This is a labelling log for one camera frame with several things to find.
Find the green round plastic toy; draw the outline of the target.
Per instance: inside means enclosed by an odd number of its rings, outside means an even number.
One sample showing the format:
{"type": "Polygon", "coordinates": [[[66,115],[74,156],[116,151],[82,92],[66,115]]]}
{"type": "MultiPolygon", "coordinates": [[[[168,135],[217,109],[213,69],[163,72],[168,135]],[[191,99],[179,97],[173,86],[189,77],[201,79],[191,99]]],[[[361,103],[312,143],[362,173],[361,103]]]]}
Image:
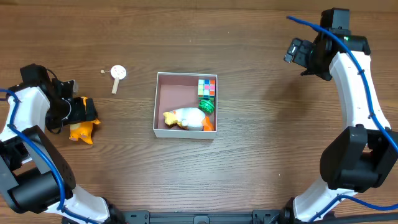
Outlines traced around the green round plastic toy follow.
{"type": "Polygon", "coordinates": [[[207,114],[212,114],[215,110],[213,102],[207,99],[200,100],[198,107],[207,114]]]}

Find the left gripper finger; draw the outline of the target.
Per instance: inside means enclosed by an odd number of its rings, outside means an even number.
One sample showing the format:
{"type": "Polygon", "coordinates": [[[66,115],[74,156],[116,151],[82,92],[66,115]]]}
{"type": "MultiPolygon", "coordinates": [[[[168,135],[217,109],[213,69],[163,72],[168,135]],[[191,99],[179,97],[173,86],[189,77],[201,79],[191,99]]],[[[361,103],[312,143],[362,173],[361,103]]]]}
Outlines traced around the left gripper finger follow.
{"type": "Polygon", "coordinates": [[[86,99],[86,121],[94,121],[98,118],[98,113],[92,98],[86,99]]]}
{"type": "Polygon", "coordinates": [[[80,123],[85,121],[86,109],[82,98],[74,98],[70,103],[71,112],[62,119],[63,123],[80,123]]]}

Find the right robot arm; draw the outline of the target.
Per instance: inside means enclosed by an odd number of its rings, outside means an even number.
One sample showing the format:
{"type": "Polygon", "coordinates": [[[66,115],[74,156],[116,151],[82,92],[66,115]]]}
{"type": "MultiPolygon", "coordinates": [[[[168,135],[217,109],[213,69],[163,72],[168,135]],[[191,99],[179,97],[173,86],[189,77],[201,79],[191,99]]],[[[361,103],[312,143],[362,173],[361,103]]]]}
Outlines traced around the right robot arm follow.
{"type": "Polygon", "coordinates": [[[305,75],[335,82],[343,130],[322,153],[320,177],[287,203],[279,223],[334,222],[333,208],[380,187],[397,162],[397,133],[377,99],[367,38],[351,33],[347,9],[323,11],[312,29],[315,40],[294,39],[284,59],[305,75]]]}

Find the orange dinosaur toy figure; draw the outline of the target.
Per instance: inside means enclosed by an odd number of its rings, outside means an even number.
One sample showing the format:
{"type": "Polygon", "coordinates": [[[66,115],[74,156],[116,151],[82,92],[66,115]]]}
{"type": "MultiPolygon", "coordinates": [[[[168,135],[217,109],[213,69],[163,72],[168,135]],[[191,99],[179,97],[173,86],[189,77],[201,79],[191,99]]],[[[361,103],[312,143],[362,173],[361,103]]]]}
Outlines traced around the orange dinosaur toy figure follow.
{"type": "MultiPolygon", "coordinates": [[[[88,97],[85,96],[81,96],[81,97],[77,97],[77,98],[82,98],[84,105],[85,105],[85,109],[86,109],[86,99],[88,97]]],[[[93,125],[98,125],[101,122],[99,121],[99,119],[95,119],[94,121],[83,121],[80,123],[70,123],[70,137],[69,139],[72,141],[77,141],[79,139],[83,140],[84,142],[86,142],[87,144],[92,145],[93,144],[93,140],[91,138],[91,134],[93,132],[93,125]]]]}

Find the white duck plush toy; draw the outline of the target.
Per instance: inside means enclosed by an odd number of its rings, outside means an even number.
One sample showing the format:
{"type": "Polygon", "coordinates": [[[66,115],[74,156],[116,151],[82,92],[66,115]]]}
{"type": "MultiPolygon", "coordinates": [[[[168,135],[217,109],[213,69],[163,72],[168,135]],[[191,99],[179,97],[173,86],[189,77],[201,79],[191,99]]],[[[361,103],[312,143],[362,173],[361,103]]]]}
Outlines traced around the white duck plush toy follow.
{"type": "Polygon", "coordinates": [[[214,131],[210,118],[199,108],[179,108],[163,113],[165,124],[189,131],[214,131]]]}

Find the multicolour puzzle cube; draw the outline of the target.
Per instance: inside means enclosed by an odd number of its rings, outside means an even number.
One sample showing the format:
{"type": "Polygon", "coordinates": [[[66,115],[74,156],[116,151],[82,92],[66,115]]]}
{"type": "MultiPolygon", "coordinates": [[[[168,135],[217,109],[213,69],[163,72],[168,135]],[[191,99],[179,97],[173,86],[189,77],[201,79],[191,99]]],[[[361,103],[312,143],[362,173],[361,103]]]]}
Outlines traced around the multicolour puzzle cube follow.
{"type": "Polygon", "coordinates": [[[214,101],[216,96],[216,80],[203,80],[198,81],[198,99],[214,101]]]}

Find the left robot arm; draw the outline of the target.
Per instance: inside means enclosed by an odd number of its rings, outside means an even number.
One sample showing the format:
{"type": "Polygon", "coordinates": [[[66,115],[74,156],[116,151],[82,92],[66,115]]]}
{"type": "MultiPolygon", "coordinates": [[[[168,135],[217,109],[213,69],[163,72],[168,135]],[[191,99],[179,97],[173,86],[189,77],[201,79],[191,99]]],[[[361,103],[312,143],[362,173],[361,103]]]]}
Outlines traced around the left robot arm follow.
{"type": "Polygon", "coordinates": [[[17,213],[54,213],[66,223],[111,223],[109,203],[76,184],[68,162],[45,135],[97,121],[91,98],[74,97],[75,82],[50,78],[37,64],[22,83],[3,89],[9,112],[1,132],[1,195],[17,213]]]}

